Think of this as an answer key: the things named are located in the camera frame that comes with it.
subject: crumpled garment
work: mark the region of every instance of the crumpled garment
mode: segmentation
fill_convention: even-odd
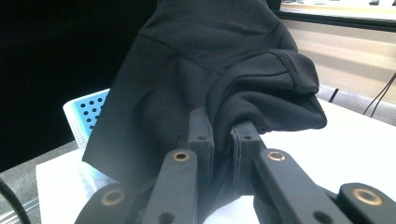
[[[136,192],[188,134],[189,113],[205,107],[215,138],[213,185],[199,220],[231,201],[232,127],[259,133],[319,129],[314,64],[261,0],[161,1],[139,31],[102,109],[83,160]]]

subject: blue perforated box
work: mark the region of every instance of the blue perforated box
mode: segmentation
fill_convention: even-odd
[[[88,139],[102,110],[109,89],[71,100],[64,105],[64,113],[78,147],[87,146]]]

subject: white table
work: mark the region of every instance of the white table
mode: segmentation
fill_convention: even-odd
[[[320,186],[335,193],[345,183],[361,182],[396,200],[396,127],[320,101],[328,117],[321,130],[266,133],[267,147],[287,151]],[[43,224],[74,223],[103,183],[81,167],[78,150],[36,167]],[[219,209],[205,224],[259,223],[253,197]]]

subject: seam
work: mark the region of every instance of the seam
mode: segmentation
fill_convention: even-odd
[[[280,50],[271,50],[270,53],[274,54],[282,62],[283,66],[289,71],[294,84],[293,91],[296,91],[297,88],[301,86],[301,81],[289,56]]]
[[[234,78],[234,79],[231,81],[230,85],[228,85],[227,88],[224,90],[224,92],[227,92],[227,91],[233,86],[233,84],[234,84],[236,81],[238,81],[239,79],[241,79],[241,78],[246,78],[246,77],[277,77],[277,76],[285,75],[285,74],[287,74],[287,73],[288,73],[288,72],[280,72],[280,73],[275,73],[275,74],[266,75],[266,76],[264,76],[264,75],[249,75],[249,74],[242,75],[242,76],[239,76],[239,77]]]
[[[157,35],[152,35],[151,36],[151,35],[144,34],[142,32],[138,32],[138,34],[143,36],[143,37],[145,37],[145,38],[147,38],[147,39],[149,39],[149,40],[164,44],[165,46],[168,46],[168,47],[172,48],[172,49],[176,50],[177,52],[179,52],[180,54],[182,54],[183,56],[185,56],[186,58],[188,58],[189,60],[191,60],[192,62],[198,64],[200,67],[202,67],[204,69],[208,69],[208,70],[220,75],[220,72],[217,71],[216,69],[214,69],[212,66],[210,66],[208,64],[208,62],[205,62],[205,60],[197,60],[196,57],[194,57],[193,55],[188,53],[186,50],[184,50],[177,43],[174,43],[174,42],[172,42],[172,41],[170,41],[168,39],[164,39],[164,38],[162,38],[160,36],[157,36]]]

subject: dark background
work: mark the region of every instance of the dark background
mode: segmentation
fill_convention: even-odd
[[[0,172],[73,135],[62,106],[110,87],[156,1],[0,1]]]

